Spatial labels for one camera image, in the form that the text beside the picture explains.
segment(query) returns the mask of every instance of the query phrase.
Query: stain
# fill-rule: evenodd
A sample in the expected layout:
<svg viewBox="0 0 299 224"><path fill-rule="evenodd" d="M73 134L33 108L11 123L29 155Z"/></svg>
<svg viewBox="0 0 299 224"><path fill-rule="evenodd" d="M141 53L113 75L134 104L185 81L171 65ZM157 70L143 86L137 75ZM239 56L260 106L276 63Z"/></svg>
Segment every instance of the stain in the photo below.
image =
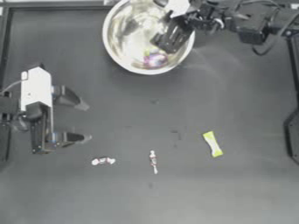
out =
<svg viewBox="0 0 299 224"><path fill-rule="evenodd" d="M159 104L159 100L151 100L151 103L154 104L154 105L158 105Z"/></svg>
<svg viewBox="0 0 299 224"><path fill-rule="evenodd" d="M151 182L151 183L149 183L149 188L150 189L154 189L155 188L155 184Z"/></svg>
<svg viewBox="0 0 299 224"><path fill-rule="evenodd" d="M177 134L178 140L183 140L183 133L178 129L173 129L171 133Z"/></svg>

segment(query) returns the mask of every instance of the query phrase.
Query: cable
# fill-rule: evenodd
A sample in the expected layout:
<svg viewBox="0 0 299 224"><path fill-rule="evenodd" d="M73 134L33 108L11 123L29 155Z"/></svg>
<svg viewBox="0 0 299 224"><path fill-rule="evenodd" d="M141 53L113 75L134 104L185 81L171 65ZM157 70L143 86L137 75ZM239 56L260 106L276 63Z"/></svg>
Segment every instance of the cable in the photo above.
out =
<svg viewBox="0 0 299 224"><path fill-rule="evenodd" d="M9 87L5 88L5 90L2 90L0 95L5 94L5 92L7 92L11 88L14 88L15 86L21 85L23 82L23 80L18 80L17 82L14 82Z"/></svg>
<svg viewBox="0 0 299 224"><path fill-rule="evenodd" d="M254 53L258 55L258 56L264 56L266 55L272 50L273 48L276 47L277 45L277 41L284 37L285 33L286 33L286 29L289 28L289 26L296 22L296 20L299 18L299 12L297 12L292 18L289 19L289 21L285 23L285 26L284 28L280 30L278 34L277 34L277 37L276 37L276 40L273 41L273 43L270 44L270 46L266 48L266 50L264 52L261 52L257 47L253 45L251 49L254 51Z"/></svg>
<svg viewBox="0 0 299 224"><path fill-rule="evenodd" d="M281 5L273 0L241 0L239 5L257 3L273 4L276 7L281 8Z"/></svg>

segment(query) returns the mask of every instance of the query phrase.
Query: metal bowl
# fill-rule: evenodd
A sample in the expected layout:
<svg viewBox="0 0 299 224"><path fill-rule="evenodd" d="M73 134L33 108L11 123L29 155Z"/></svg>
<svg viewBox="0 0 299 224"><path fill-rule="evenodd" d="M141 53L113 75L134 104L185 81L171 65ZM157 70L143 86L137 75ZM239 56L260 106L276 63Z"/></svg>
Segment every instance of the metal bowl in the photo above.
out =
<svg viewBox="0 0 299 224"><path fill-rule="evenodd" d="M123 0L107 14L103 26L103 41L114 61L137 74L162 74L174 69L191 52L195 34L182 49L167 54L150 42L166 29L161 22L165 8L153 0Z"/></svg>

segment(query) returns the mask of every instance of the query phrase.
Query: black mat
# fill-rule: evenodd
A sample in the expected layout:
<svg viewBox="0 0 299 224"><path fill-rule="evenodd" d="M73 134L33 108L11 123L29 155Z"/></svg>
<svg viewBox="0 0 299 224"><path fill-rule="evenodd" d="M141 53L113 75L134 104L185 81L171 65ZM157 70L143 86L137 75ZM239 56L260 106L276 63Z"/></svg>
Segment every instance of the black mat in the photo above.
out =
<svg viewBox="0 0 299 224"><path fill-rule="evenodd" d="M102 44L99 10L14 14L6 84L43 62L91 110L57 109L57 128L91 134L47 156L14 133L0 173L2 224L298 223L299 167L284 122L296 109L286 42L264 58L233 33L202 39L185 63L130 74ZM202 133L225 156L213 159ZM157 150L159 175L150 167ZM93 167L94 157L117 164Z"/></svg>

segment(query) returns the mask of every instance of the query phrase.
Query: yellow-green object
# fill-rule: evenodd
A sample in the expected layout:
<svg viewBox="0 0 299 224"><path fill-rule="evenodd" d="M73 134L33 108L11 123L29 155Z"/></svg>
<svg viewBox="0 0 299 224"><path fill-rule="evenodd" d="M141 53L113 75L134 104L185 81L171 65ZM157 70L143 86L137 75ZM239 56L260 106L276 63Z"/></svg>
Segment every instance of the yellow-green object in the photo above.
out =
<svg viewBox="0 0 299 224"><path fill-rule="evenodd" d="M206 134L203 134L205 140L207 141L207 143L210 144L210 148L211 148L211 155L217 158L219 156L223 155L223 151L219 147L218 144L218 140L217 137L214 135L214 132L210 131Z"/></svg>

